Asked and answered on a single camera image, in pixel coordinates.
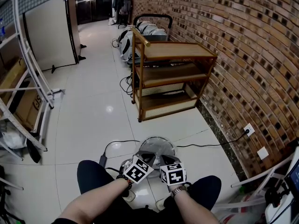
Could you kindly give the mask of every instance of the wooden cart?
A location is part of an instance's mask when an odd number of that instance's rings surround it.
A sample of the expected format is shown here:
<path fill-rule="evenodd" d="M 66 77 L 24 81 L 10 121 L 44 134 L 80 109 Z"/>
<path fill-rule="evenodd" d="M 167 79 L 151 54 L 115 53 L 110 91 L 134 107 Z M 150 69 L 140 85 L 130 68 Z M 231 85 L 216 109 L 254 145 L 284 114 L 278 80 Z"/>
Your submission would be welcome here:
<path fill-rule="evenodd" d="M 149 42 L 135 28 L 133 31 L 133 104 L 137 104 L 138 121 L 192 109 L 196 106 L 211 76 L 217 55 L 199 43 Z M 135 49 L 141 54 L 135 65 Z M 146 63 L 144 61 L 162 61 Z M 135 75 L 139 87 L 135 87 Z M 200 81 L 194 92 L 191 82 Z"/>

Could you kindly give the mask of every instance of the metal shelf frame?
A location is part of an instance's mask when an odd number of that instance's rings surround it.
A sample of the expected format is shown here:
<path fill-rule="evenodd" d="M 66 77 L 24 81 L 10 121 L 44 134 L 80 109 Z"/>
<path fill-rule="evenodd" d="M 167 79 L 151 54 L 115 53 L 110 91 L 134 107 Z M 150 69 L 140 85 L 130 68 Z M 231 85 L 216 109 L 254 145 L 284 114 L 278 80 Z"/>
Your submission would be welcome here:
<path fill-rule="evenodd" d="M 28 44 L 28 42 L 25 40 L 22 31 L 21 31 L 21 24 L 19 20 L 19 4 L 18 0 L 12 0 L 13 4 L 13 15 L 14 15 L 14 26 L 15 26 L 15 34 L 10 36 L 9 38 L 5 39 L 2 44 L 0 44 L 0 49 L 5 46 L 7 43 L 9 43 L 11 40 L 14 38 L 18 39 L 19 46 L 21 48 L 21 52 L 23 55 L 23 59 L 25 61 L 25 64 L 27 66 L 27 70 L 24 72 L 22 77 L 20 78 L 18 84 L 16 85 L 15 88 L 12 89 L 0 89 L 0 92 L 12 92 L 12 96 L 8 102 L 7 105 L 4 104 L 2 99 L 0 99 L 0 109 L 3 112 L 3 117 L 0 120 L 3 119 L 8 119 L 13 125 L 26 137 L 26 140 L 30 140 L 32 144 L 37 147 L 38 149 L 42 151 L 47 151 L 47 148 L 42 144 L 43 136 L 45 134 L 45 123 L 47 116 L 50 112 L 50 109 L 54 108 L 53 101 L 54 101 L 54 93 L 53 90 L 50 88 L 46 78 L 44 77 L 42 71 L 40 70 L 40 67 L 35 60 L 35 57 L 33 55 L 33 52 Z M 28 87 L 28 88 L 20 88 L 21 83 L 23 80 L 30 75 L 33 82 L 34 82 L 34 87 Z M 40 108 L 40 111 L 37 116 L 36 124 L 34 127 L 33 132 L 37 132 L 37 128 L 39 126 L 39 123 L 41 123 L 41 128 L 40 128 L 40 136 L 38 139 L 33 137 L 20 123 L 19 121 L 14 117 L 14 115 L 9 111 L 9 107 L 12 103 L 13 98 L 15 97 L 15 94 L 17 91 L 22 91 L 22 90 L 36 90 L 38 95 L 42 99 L 42 105 Z M 11 150 L 9 147 L 7 147 L 6 144 L 3 142 L 0 142 L 0 146 L 5 148 L 9 153 L 11 153 L 13 156 L 18 158 L 19 160 L 23 160 L 22 157 L 19 155 L 15 154 L 13 150 Z"/>

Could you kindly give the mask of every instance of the clothes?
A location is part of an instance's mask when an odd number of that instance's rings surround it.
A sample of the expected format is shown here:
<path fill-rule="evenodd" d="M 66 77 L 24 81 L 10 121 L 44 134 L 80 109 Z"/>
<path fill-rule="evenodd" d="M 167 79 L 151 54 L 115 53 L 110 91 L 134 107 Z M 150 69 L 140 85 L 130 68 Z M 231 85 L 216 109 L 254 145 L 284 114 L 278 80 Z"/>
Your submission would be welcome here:
<path fill-rule="evenodd" d="M 127 24 L 128 16 L 126 17 L 126 21 L 124 15 L 128 15 L 131 10 L 131 2 L 132 0 L 113 0 L 112 8 L 116 11 L 116 24 Z"/>
<path fill-rule="evenodd" d="M 106 170 L 94 161 L 81 161 L 77 169 L 77 179 L 81 194 L 92 189 L 102 187 L 113 181 Z M 196 202 L 211 210 L 217 201 L 221 190 L 221 180 L 215 176 L 208 176 L 196 181 L 188 188 L 190 197 Z M 140 223 L 183 223 L 179 209 L 172 197 L 164 203 L 165 209 L 159 213 L 148 208 L 133 210 L 129 204 L 119 196 L 110 207 L 95 218 L 95 224 L 102 223 L 131 223 L 140 220 Z M 57 219 L 53 224 L 75 224 L 66 219 Z"/>
<path fill-rule="evenodd" d="M 131 0 L 124 0 L 123 6 L 120 9 L 120 14 L 128 15 L 130 11 L 131 11 Z"/>

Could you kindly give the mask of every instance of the light switch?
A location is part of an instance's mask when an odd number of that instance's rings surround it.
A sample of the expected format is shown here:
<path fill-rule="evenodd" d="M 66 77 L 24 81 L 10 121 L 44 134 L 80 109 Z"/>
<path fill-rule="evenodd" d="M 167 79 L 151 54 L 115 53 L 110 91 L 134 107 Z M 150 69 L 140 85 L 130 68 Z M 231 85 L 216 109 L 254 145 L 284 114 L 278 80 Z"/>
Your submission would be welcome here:
<path fill-rule="evenodd" d="M 260 159 L 264 159 L 265 157 L 267 157 L 269 155 L 268 151 L 265 147 L 262 147 L 260 150 L 258 150 L 257 154 L 260 157 Z"/>

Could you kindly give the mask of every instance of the black and white marker cube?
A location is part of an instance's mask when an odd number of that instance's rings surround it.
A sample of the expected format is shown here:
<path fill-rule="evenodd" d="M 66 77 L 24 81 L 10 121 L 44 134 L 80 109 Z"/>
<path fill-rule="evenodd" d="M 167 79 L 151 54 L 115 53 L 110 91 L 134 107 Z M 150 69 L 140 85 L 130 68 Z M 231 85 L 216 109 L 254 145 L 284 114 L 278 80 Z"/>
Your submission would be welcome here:
<path fill-rule="evenodd" d="M 134 155 L 132 159 L 127 162 L 123 174 L 138 184 L 152 171 L 154 171 L 152 167 Z"/>
<path fill-rule="evenodd" d="M 186 182 L 186 170 L 182 162 L 161 166 L 160 172 L 161 180 L 167 183 L 168 186 Z"/>

